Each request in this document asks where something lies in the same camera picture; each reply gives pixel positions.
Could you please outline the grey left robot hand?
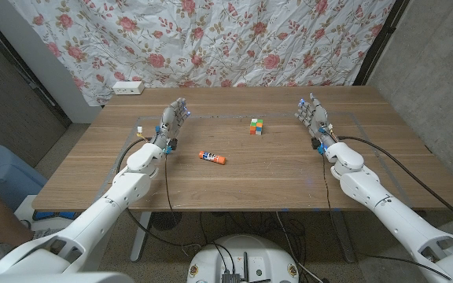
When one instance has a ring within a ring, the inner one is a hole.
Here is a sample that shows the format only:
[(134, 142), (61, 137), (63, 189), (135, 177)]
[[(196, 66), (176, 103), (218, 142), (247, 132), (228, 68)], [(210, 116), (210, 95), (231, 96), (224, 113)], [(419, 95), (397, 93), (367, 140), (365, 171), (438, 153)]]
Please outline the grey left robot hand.
[(173, 101), (164, 111), (160, 118), (159, 129), (151, 140), (164, 151), (167, 148), (175, 150), (177, 147), (177, 137), (181, 126), (190, 116), (190, 111), (186, 107), (186, 99), (178, 98)]

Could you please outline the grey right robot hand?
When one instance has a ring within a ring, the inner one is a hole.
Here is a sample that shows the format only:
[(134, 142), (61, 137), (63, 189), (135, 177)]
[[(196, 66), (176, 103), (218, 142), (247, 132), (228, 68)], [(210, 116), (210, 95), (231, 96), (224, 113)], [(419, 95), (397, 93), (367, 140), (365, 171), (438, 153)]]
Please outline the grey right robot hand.
[(295, 117), (305, 125), (311, 137), (319, 141), (323, 148), (337, 143), (331, 134), (327, 112), (313, 93), (309, 94), (308, 99), (300, 99)]

